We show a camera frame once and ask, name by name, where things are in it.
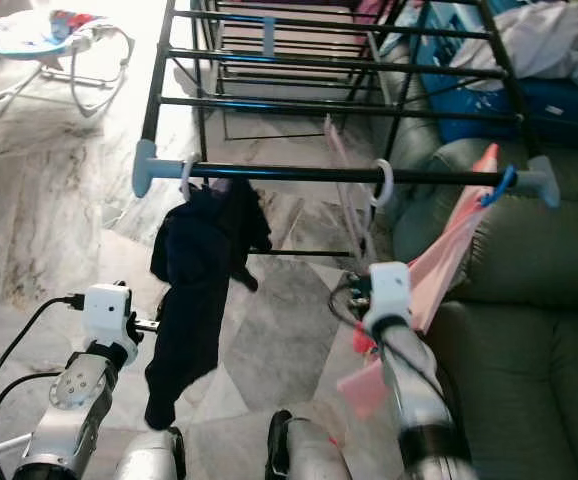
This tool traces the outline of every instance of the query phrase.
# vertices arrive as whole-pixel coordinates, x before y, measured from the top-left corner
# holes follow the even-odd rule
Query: metal chair leg
[[[118,75],[112,80],[112,81],[115,81],[115,83],[114,83],[113,87],[111,88],[111,92],[104,100],[102,100],[98,103],[95,103],[95,104],[87,104],[87,103],[84,103],[80,100],[80,98],[78,97],[78,94],[76,93],[76,84],[78,83],[78,79],[81,78],[81,77],[78,77],[76,75],[76,56],[78,55],[78,51],[74,50],[74,52],[71,56],[71,72],[69,74],[70,75],[69,83],[70,83],[70,87],[71,87],[71,95],[73,96],[74,102],[76,103],[78,110],[85,118],[91,117],[98,110],[100,110],[100,108],[104,107],[109,102],[111,102],[111,100],[113,100],[114,97],[117,95],[117,93],[120,91],[120,87],[124,83],[124,77],[125,77],[126,69],[127,69],[127,66],[129,65],[129,60],[131,59],[131,55],[133,53],[135,41],[132,38],[130,38],[125,32],[123,32],[121,29],[114,28],[114,30],[116,32],[119,32],[127,41],[127,56],[125,58],[123,58],[122,60],[120,60],[120,70],[118,72]],[[104,80],[104,79],[90,79],[90,78],[88,78],[87,80],[98,80],[102,83],[106,83],[106,80]]]
[[[11,85],[10,87],[0,90],[0,100],[2,100],[5,97],[9,96],[15,97],[16,95],[18,95],[23,88],[29,85],[29,83],[40,74],[41,70],[42,64],[38,64],[38,67],[29,76],[23,78],[22,80],[15,83],[14,85]]]

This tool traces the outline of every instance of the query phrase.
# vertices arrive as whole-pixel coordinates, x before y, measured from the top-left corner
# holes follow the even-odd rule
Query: black metal rod
[[[250,41],[246,41],[246,40],[224,40],[222,42],[223,47],[226,47],[227,45],[238,45],[241,47],[262,47],[262,40],[256,40],[256,39],[251,39]],[[350,48],[344,48],[344,47],[335,47],[335,46],[330,46],[327,48],[321,48],[319,49],[318,47],[313,47],[310,45],[283,45],[280,44],[276,41],[276,50],[280,51],[280,50],[308,50],[313,52],[314,50],[331,50],[334,52],[347,52],[347,53],[358,53],[358,50],[352,50]]]
[[[211,22],[207,22],[207,27],[209,28],[209,36],[211,37],[211,48],[218,48],[216,45],[217,29],[213,28],[213,24]]]
[[[387,8],[388,3],[389,3],[389,2],[382,2],[382,5],[380,6],[379,18],[381,18],[382,15],[384,14],[385,9]],[[387,15],[387,20],[384,22],[384,24],[387,25],[387,26],[391,26],[391,25],[394,24],[394,22],[393,22],[393,21],[390,21],[390,19],[391,19],[392,16],[393,16],[394,10],[396,10],[396,9],[398,8],[398,2],[392,2],[390,8],[391,8],[391,9],[390,9],[390,11],[389,11],[389,14]],[[371,52],[371,54],[372,54],[372,56],[373,56],[373,60],[374,60],[375,62],[379,62],[380,59],[379,59],[379,58],[376,58],[376,53],[373,51],[373,48],[371,48],[371,49],[369,48],[369,47],[370,47],[370,43],[369,43],[369,42],[371,41],[371,39],[370,39],[370,36],[371,36],[371,35],[373,35],[373,32],[368,32],[368,33],[366,33],[366,37],[367,37],[367,38],[365,38],[364,42],[362,43],[362,50],[361,50],[361,52],[360,52],[360,57],[369,56],[368,54],[369,54],[369,52]],[[384,37],[386,37],[386,36],[387,36],[386,33],[380,32],[380,38],[384,38]],[[379,42],[378,42],[378,44],[377,44],[378,48],[379,48],[381,45],[382,45],[382,40],[379,40]],[[349,74],[349,81],[351,81],[351,78],[352,78],[352,77],[353,77],[353,74],[350,73],[350,74]],[[356,93],[357,93],[358,90],[360,89],[360,86],[362,85],[362,82],[364,81],[365,77],[366,77],[366,72],[365,72],[365,71],[362,71],[361,73],[359,73],[359,74],[356,75],[356,78],[355,78],[355,80],[354,80],[354,82],[353,82],[353,86],[351,87],[351,90],[350,90],[349,93],[347,94],[346,100],[347,100],[348,102],[351,102],[351,101],[353,101],[353,100],[356,98]],[[383,88],[382,78],[380,78],[380,85],[381,85],[381,88]],[[345,117],[342,119],[342,125],[341,125],[343,130],[344,130],[346,124],[347,124],[347,116],[345,115]]]
[[[496,22],[493,19],[493,13],[486,0],[479,0],[477,6],[485,29],[491,32],[491,41],[489,42],[491,52],[496,59],[496,63],[507,72],[507,75],[502,79],[502,83],[509,96],[511,105],[514,110],[521,115],[519,128],[525,143],[525,148],[527,149],[527,154],[529,158],[537,157],[542,154],[542,148],[540,147],[538,135],[533,128],[531,114],[525,104],[524,94],[520,89],[518,79],[511,65],[511,60],[509,59],[509,55],[507,55],[507,50],[502,43],[500,32],[498,32],[498,27],[496,27]]]
[[[537,118],[541,122],[551,122],[557,125],[570,125],[572,127],[578,127],[578,122],[571,120],[562,120],[560,118],[543,117],[542,115],[534,115],[532,118]]]
[[[170,48],[169,56],[172,58],[199,58],[204,60],[251,62],[273,65],[298,65],[304,67],[331,67],[331,68],[353,68],[360,70],[375,70],[385,72],[412,72],[412,73],[438,73],[461,77],[503,79],[506,72],[498,69],[475,69],[475,68],[452,68],[439,67],[435,65],[410,65],[406,63],[370,62],[367,60],[355,60],[352,58],[331,58],[318,56],[291,57],[277,55],[265,57],[255,55],[252,52],[233,52],[216,50],[208,52],[205,50]]]
[[[371,51],[371,56],[376,62],[380,61],[380,51],[378,50],[378,45],[376,45],[376,39],[373,33],[367,34],[367,42],[369,44],[369,50]],[[369,84],[372,84],[375,79],[378,79],[378,84],[380,85],[380,90],[382,90],[382,95],[384,97],[384,104],[388,105],[391,103],[391,94],[389,93],[389,86],[387,85],[387,80],[385,78],[385,72],[371,72],[369,78]]]
[[[240,73],[240,74],[246,74],[246,75],[254,75],[254,73],[252,72],[233,72],[233,69],[235,68],[243,68],[243,69],[249,69],[249,70],[271,70],[271,71],[286,71],[286,72],[309,72],[311,73],[329,73],[329,77],[325,77],[325,76],[319,76],[319,77],[315,77],[312,75],[306,76],[306,75],[286,75],[286,76],[282,76],[280,78],[294,78],[294,79],[304,79],[304,80],[310,80],[310,79],[324,79],[324,78],[328,78],[329,80],[332,79],[331,74],[333,73],[340,73],[340,74],[344,74],[346,75],[349,70],[340,70],[340,69],[336,69],[336,68],[318,68],[318,67],[308,67],[308,68],[299,68],[297,66],[294,67],[285,67],[283,65],[264,65],[264,64],[246,64],[246,63],[231,63],[231,62],[223,62],[223,65],[230,67],[232,70],[228,71],[228,74],[232,74],[232,73]],[[360,72],[360,70],[351,70],[352,72]],[[269,76],[273,76],[274,74],[272,73],[258,73],[256,74],[258,76],[264,76],[264,75],[269,75]]]
[[[274,138],[323,137],[324,135],[324,133],[298,133],[295,135],[264,135],[259,137],[225,137],[225,140],[269,140]]]
[[[250,180],[286,180],[294,182],[333,183],[380,183],[384,174],[380,169],[283,167],[279,165],[232,165],[220,163],[196,163],[191,169],[192,177],[248,178]],[[504,173],[482,172],[429,172],[422,170],[393,170],[396,184],[423,185],[483,185],[496,187]],[[517,174],[510,183],[514,186]]]
[[[311,88],[336,88],[336,89],[349,89],[349,85],[340,84],[335,82],[312,82],[310,80],[305,82],[283,82],[283,81],[269,81],[269,80],[254,80],[254,79],[244,79],[239,77],[226,77],[222,78],[224,83],[242,83],[242,84],[249,84],[249,85],[275,85],[275,86],[285,86],[285,87],[311,87]],[[360,90],[372,90],[372,91],[380,91],[378,87],[359,87]]]
[[[191,0],[191,8],[199,8],[198,0]],[[191,19],[191,37],[193,42],[194,50],[198,50],[198,27],[196,24],[197,20],[195,18]],[[193,59],[193,70],[196,76],[196,96],[202,98],[204,93],[204,88],[202,87],[202,73],[200,71],[200,59]],[[203,162],[207,161],[207,135],[205,131],[205,117],[204,117],[204,107],[198,105],[195,109],[196,122],[198,123],[198,136],[200,137],[200,155]]]
[[[433,97],[436,95],[441,95],[443,93],[451,92],[452,90],[456,90],[458,88],[463,88],[463,87],[466,87],[468,85],[471,85],[472,83],[478,83],[481,81],[482,80],[480,80],[478,78],[468,78],[467,80],[460,81],[460,82],[458,82],[454,85],[451,85],[449,87],[439,88],[438,90],[433,90],[432,92],[421,93],[420,95],[415,95],[413,97],[409,97],[405,100],[405,103],[412,103],[412,102],[415,102],[417,100],[422,100],[424,98],[429,98],[429,97]]]
[[[334,12],[331,10],[309,10],[306,8],[287,8],[287,7],[276,7],[274,5],[263,5],[261,6],[259,3],[255,3],[253,5],[243,3],[236,3],[236,2],[220,2],[218,4],[220,7],[231,7],[237,9],[249,9],[249,10],[268,10],[270,12],[292,12],[292,13],[307,13],[310,15],[314,14],[322,14],[322,15],[331,15],[331,16],[344,16],[350,17],[352,15],[351,12]],[[378,15],[372,13],[353,13],[354,17],[364,17],[364,18],[376,18]]]
[[[298,101],[294,101],[289,98],[278,98],[278,97],[256,97],[252,95],[232,95],[229,93],[216,93],[211,95],[211,98],[217,98],[220,100],[230,100],[230,101],[247,101],[247,102],[264,102],[264,103],[271,103],[271,102],[292,102],[295,104],[296,102],[300,102],[301,105],[341,105],[341,106],[355,106],[358,105],[354,102],[347,102],[345,100],[314,100],[314,99],[306,99],[301,98]],[[369,106],[379,106],[382,107],[381,104],[369,104]]]
[[[180,63],[177,58],[172,58],[172,60],[173,60],[173,62],[176,64],[176,66],[180,69],[180,71],[185,74],[185,77],[187,77],[187,78],[189,79],[189,81],[196,86],[196,88],[202,88],[202,87],[198,84],[198,82],[196,81],[196,79],[193,78],[193,75],[191,75],[191,74],[187,71],[187,68],[186,68],[182,63]],[[202,89],[202,92],[203,92],[203,96],[204,96],[205,94],[207,94],[207,91],[206,91],[204,88]]]
[[[227,140],[229,138],[229,127],[227,125],[227,111],[222,110],[222,137]]]
[[[262,30],[264,27],[257,23],[225,23],[225,30],[230,28],[248,29],[248,30]],[[282,25],[274,27],[276,32],[291,32],[291,33],[319,33],[323,35],[347,35],[349,37],[360,35],[348,32],[346,30],[325,30],[321,28],[306,28],[306,27],[283,27]]]
[[[222,37],[223,41],[230,41],[230,40],[261,40],[261,39],[253,39],[252,37],[241,37],[237,35],[225,35]],[[347,48],[354,48],[355,50],[360,50],[362,45],[358,45],[357,43],[344,43],[344,42],[316,42],[313,40],[291,40],[291,39],[282,39],[276,38],[274,42],[277,44],[296,44],[296,45],[313,45],[313,46],[323,46],[323,47],[347,47]]]
[[[402,110],[385,105],[338,105],[334,101],[323,102],[321,105],[301,105],[299,101],[275,101],[254,102],[236,100],[218,100],[209,98],[177,98],[160,97],[160,102],[165,105],[191,105],[203,107],[233,108],[236,110],[249,110],[254,112],[266,112],[286,115],[326,115],[328,113],[376,115],[391,117],[402,115],[412,118],[453,118],[456,120],[491,120],[494,122],[516,122],[516,115],[476,114],[462,112],[436,112],[427,110]]]
[[[385,14],[385,10],[387,9],[388,6],[390,6],[391,11],[393,11],[393,10],[394,10],[394,7],[396,6],[396,3],[397,3],[397,2],[394,1],[394,2],[391,2],[391,5],[389,5],[390,2],[386,2],[386,1],[380,2],[380,9],[379,9],[378,13],[376,14],[375,20],[378,20],[378,21],[379,21],[379,20],[382,18],[382,16]],[[354,17],[354,22],[356,22],[356,17],[357,17],[356,12],[353,12],[353,17]],[[388,23],[388,22],[385,22],[384,24],[385,24],[385,25],[393,25],[393,23]],[[363,42],[363,47],[364,47],[364,49],[367,48],[367,39],[365,39],[365,41]]]
[[[463,5],[478,5],[480,0],[433,0],[437,3],[461,3]]]
[[[191,4],[191,7],[201,11],[209,10],[209,6],[207,5],[206,0],[200,0],[200,3],[198,4],[199,8],[194,7],[193,3]],[[205,38],[205,46],[207,47],[208,50],[214,50],[216,48],[216,45],[214,43],[213,34],[211,31],[211,22],[209,20],[203,20],[201,22],[200,27],[202,29],[202,34],[204,35]]]
[[[400,16],[400,14],[404,10],[406,4],[407,4],[407,0],[395,1],[391,7],[391,10],[389,11],[389,15],[387,15],[387,18],[385,20],[385,24],[386,25],[394,25],[396,23],[396,19]],[[380,32],[378,34],[378,38],[376,39],[376,43],[378,43],[378,46],[380,46],[380,47],[382,46],[382,43],[385,41],[385,38],[387,38],[387,33]]]
[[[418,20],[416,21],[417,26],[424,26],[427,23],[427,17],[429,16],[429,10],[431,8],[431,3],[427,0],[421,7],[420,15],[418,16]],[[416,59],[418,58],[418,50],[420,49],[421,43],[420,35],[415,35],[413,37],[413,47],[411,49],[411,56],[410,60],[413,64],[416,64]],[[407,99],[407,95],[409,94],[409,87],[411,85],[411,78],[412,73],[407,72],[405,74],[405,78],[400,85],[400,92],[398,93],[398,100],[396,101],[396,106],[399,109],[404,109],[405,101]],[[386,158],[387,161],[391,158],[391,153],[393,152],[394,143],[396,140],[396,135],[398,134],[398,128],[400,127],[400,120],[402,119],[402,115],[396,115],[393,117],[391,121],[391,128],[389,129],[389,136],[387,137],[387,145],[385,146],[385,152],[383,158]]]
[[[160,102],[157,101],[157,97],[162,93],[167,52],[169,49],[169,37],[171,36],[171,24],[173,22],[173,11],[175,7],[176,0],[167,0],[162,19],[162,28],[160,29],[160,38],[156,49],[156,59],[153,63],[153,73],[151,74],[151,85],[149,86],[149,95],[147,97],[145,119],[142,124],[141,138],[153,142],[156,141],[158,116],[160,114]]]
[[[254,15],[240,15],[221,12],[198,12],[191,10],[176,10],[174,15],[184,18],[200,18],[209,20],[223,20],[223,21],[237,21],[260,23],[265,22],[265,17]],[[342,22],[324,22],[317,20],[303,20],[296,18],[276,18],[276,25],[279,26],[293,26],[293,27],[314,27],[314,28],[331,28],[336,30],[335,33],[341,31],[353,32],[386,32],[386,33],[401,33],[404,35],[420,34],[434,37],[450,37],[450,38],[478,38],[481,40],[488,40],[491,35],[488,32],[464,32],[459,30],[449,29],[435,29],[435,28],[415,28],[415,27],[396,27],[394,25],[377,25],[377,24],[358,24],[358,23],[342,23]]]
[[[249,253],[253,255],[304,255],[308,257],[352,257],[350,252],[342,252],[337,250],[269,250],[261,252],[260,250],[250,250]]]

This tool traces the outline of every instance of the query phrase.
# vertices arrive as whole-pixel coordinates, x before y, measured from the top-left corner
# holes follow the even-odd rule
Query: pink towel
[[[473,166],[474,172],[496,172],[498,146],[492,144]],[[438,306],[478,228],[486,208],[480,199],[492,187],[468,186],[462,192],[442,235],[418,258],[409,263],[411,273],[412,328],[426,332]],[[360,418],[370,415],[387,396],[382,379],[382,362],[345,377],[338,391]]]

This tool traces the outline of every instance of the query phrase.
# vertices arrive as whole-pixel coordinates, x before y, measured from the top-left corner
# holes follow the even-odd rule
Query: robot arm
[[[100,423],[111,408],[118,372],[136,358],[141,337],[131,322],[129,288],[88,288],[83,314],[87,349],[75,353],[51,385],[50,406],[14,480],[81,478],[96,448]]]
[[[363,324],[380,340],[406,475],[421,480],[476,480],[466,440],[454,424],[436,379],[436,359],[411,328],[407,265],[380,263],[371,265],[369,271],[371,307]]]

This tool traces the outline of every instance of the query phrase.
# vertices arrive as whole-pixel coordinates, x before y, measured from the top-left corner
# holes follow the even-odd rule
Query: white blanket
[[[578,84],[578,4],[540,2],[497,15],[496,25],[518,78],[571,78]],[[488,43],[464,42],[452,67],[495,68]],[[499,81],[473,85],[502,88]]]

